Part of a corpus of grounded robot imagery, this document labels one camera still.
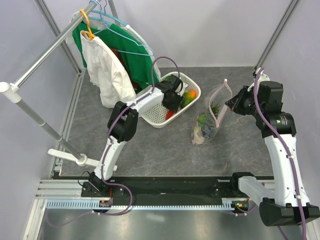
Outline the orange toy carrot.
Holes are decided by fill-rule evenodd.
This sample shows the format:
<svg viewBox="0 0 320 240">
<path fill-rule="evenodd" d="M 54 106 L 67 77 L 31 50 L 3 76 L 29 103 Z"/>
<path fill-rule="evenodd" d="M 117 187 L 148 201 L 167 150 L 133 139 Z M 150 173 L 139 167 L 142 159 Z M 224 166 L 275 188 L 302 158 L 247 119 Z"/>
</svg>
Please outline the orange toy carrot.
<svg viewBox="0 0 320 240">
<path fill-rule="evenodd" d="M 173 110 L 169 110 L 166 114 L 165 119 L 168 120 L 170 119 L 173 115 L 175 114 L 175 112 Z"/>
</svg>

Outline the clear zip top bag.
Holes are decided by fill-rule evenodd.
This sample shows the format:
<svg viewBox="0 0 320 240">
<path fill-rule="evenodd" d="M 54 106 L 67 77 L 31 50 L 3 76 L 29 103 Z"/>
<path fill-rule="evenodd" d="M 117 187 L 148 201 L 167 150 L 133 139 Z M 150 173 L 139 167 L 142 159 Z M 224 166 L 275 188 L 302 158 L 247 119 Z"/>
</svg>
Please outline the clear zip top bag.
<svg viewBox="0 0 320 240">
<path fill-rule="evenodd" d="M 232 96 L 233 92 L 227 79 L 210 91 L 197 112 L 191 132 L 192 144 L 203 145 L 213 140 L 228 110 L 225 102 Z"/>
</svg>

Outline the green orange toy mango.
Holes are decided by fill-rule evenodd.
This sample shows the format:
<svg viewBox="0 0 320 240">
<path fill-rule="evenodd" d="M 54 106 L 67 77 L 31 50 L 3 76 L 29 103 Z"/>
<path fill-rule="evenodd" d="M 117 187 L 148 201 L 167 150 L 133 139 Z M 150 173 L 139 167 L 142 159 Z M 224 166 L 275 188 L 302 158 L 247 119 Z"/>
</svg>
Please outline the green orange toy mango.
<svg viewBox="0 0 320 240">
<path fill-rule="evenodd" d="M 180 108 L 183 109 L 189 105 L 197 97 L 197 92 L 195 90 L 189 90 L 183 94 L 183 101 L 180 104 Z"/>
</svg>

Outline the dark toy grape bunch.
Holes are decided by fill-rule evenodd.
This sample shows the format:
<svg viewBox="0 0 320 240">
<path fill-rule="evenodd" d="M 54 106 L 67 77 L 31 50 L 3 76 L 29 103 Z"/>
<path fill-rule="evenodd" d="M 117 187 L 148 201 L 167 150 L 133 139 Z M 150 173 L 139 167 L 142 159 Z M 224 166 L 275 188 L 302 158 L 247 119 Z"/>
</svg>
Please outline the dark toy grape bunch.
<svg viewBox="0 0 320 240">
<path fill-rule="evenodd" d="M 215 135 L 216 128 L 212 125 L 204 125 L 201 127 L 201 133 L 204 138 L 212 138 Z"/>
</svg>

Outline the white toy radish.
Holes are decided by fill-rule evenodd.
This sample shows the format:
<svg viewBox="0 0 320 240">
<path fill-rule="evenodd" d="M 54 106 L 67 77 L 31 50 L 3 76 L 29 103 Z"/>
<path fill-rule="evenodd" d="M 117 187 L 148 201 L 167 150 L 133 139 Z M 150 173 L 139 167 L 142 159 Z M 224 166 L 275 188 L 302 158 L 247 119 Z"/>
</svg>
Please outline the white toy radish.
<svg viewBox="0 0 320 240">
<path fill-rule="evenodd" d="M 192 143 L 194 145 L 202 145 L 207 143 L 210 139 L 206 136 L 203 136 L 201 128 L 199 126 L 195 126 L 191 133 Z"/>
</svg>

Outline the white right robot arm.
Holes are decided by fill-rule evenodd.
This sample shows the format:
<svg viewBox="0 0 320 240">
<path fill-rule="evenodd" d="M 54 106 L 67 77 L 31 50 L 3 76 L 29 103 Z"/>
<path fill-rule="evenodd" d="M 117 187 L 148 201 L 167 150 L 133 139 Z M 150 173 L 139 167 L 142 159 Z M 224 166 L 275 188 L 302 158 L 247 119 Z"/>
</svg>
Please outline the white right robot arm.
<svg viewBox="0 0 320 240">
<path fill-rule="evenodd" d="M 253 174 L 237 172 L 232 176 L 229 191 L 235 197 L 246 194 L 259 208 L 265 226 L 292 226 L 320 217 L 320 209 L 310 203 L 304 189 L 298 165 L 292 169 L 290 156 L 296 157 L 296 126 L 291 114 L 282 111 L 283 85 L 275 81 L 259 84 L 257 100 L 266 118 L 260 117 L 254 101 L 254 90 L 245 85 L 239 93 L 226 101 L 230 110 L 240 115 L 251 115 L 267 146 L 274 177 L 275 190 L 270 191 Z"/>
</svg>

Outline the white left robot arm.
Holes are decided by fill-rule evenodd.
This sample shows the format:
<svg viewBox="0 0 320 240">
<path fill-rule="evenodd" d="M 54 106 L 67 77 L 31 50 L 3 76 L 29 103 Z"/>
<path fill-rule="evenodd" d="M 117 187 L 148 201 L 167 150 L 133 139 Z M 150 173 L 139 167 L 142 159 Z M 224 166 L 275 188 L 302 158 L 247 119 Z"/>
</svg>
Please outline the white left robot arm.
<svg viewBox="0 0 320 240">
<path fill-rule="evenodd" d="M 107 127 L 107 143 L 99 164 L 89 175 L 92 191 L 99 197 L 106 196 L 110 191 L 109 180 L 114 171 L 116 161 L 124 145 L 130 141 L 137 131 L 139 115 L 157 104 L 168 110 L 177 112 L 184 97 L 177 93 L 183 87 L 182 80 L 171 74 L 168 80 L 158 82 L 147 89 L 139 97 L 128 101 L 118 101 L 111 113 Z"/>
</svg>

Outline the white perforated plastic basket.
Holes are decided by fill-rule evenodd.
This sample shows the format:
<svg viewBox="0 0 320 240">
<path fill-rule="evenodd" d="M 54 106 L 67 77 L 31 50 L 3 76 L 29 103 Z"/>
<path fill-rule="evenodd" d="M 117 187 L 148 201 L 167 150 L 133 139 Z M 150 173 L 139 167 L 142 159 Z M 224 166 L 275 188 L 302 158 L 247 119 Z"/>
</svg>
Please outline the white perforated plastic basket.
<svg viewBox="0 0 320 240">
<path fill-rule="evenodd" d="M 163 100 L 153 105 L 141 117 L 154 128 L 163 128 L 181 116 L 201 96 L 201 89 L 184 73 L 170 72 L 160 79 L 157 87 L 165 89 Z"/>
</svg>

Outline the green t-shirt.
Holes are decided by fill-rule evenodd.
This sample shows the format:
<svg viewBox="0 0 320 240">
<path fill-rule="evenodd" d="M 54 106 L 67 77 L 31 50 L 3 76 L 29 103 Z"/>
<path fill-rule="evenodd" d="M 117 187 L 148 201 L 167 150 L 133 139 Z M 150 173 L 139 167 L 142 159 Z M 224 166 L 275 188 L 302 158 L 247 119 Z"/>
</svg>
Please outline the green t-shirt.
<svg viewBox="0 0 320 240">
<path fill-rule="evenodd" d="M 128 40 L 119 37 L 109 30 L 103 30 L 101 33 L 95 33 L 97 30 L 92 28 L 91 31 L 111 49 L 120 50 L 120 47 L 123 47 L 124 50 L 133 51 L 134 47 L 136 47 L 136 45 L 133 45 Z M 153 82 L 157 83 L 159 81 L 157 74 L 151 73 L 153 63 L 149 56 L 128 53 L 120 53 L 120 55 L 127 73 L 141 89 L 145 89 Z"/>
</svg>

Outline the white t-shirt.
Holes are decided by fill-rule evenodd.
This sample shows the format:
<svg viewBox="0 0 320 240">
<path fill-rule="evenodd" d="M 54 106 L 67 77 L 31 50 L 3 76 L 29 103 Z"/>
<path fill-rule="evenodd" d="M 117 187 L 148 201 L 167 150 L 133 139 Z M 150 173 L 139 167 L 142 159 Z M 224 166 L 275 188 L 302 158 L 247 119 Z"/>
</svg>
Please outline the white t-shirt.
<svg viewBox="0 0 320 240">
<path fill-rule="evenodd" d="M 99 88 L 102 105 L 113 108 L 118 101 L 135 99 L 129 74 L 111 48 L 97 36 L 90 38 L 84 30 L 80 42 L 90 82 Z"/>
</svg>

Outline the silver clothes rack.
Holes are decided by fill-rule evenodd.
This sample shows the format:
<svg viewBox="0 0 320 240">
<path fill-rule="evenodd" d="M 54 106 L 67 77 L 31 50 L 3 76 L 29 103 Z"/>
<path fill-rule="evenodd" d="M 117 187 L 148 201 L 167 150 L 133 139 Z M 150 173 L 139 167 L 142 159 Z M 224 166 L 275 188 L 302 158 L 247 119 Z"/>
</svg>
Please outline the silver clothes rack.
<svg viewBox="0 0 320 240">
<path fill-rule="evenodd" d="M 53 42 L 54 35 L 32 0 L 0 3 L 0 80 L 13 83 Z M 75 89 L 80 78 L 61 47 L 19 88 L 18 94 L 54 130 L 71 128 Z M 0 163 L 8 172 L 44 178 L 54 166 L 48 150 L 57 142 L 22 109 L 0 98 Z"/>
</svg>

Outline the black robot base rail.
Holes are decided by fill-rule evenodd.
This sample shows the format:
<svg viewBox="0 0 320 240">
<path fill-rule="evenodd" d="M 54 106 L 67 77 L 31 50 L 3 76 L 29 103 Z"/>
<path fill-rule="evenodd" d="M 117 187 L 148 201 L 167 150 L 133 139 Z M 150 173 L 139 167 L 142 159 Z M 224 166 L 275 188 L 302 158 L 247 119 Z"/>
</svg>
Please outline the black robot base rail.
<svg viewBox="0 0 320 240">
<path fill-rule="evenodd" d="M 124 201 L 130 194 L 136 203 L 154 201 L 155 204 L 168 204 L 177 201 L 189 204 L 190 201 L 203 199 L 216 201 L 222 198 L 246 198 L 247 195 L 235 187 L 236 180 L 232 176 L 116 176 L 107 181 L 103 191 L 96 190 L 89 180 L 82 186 L 82 197 L 111 197 Z"/>
</svg>

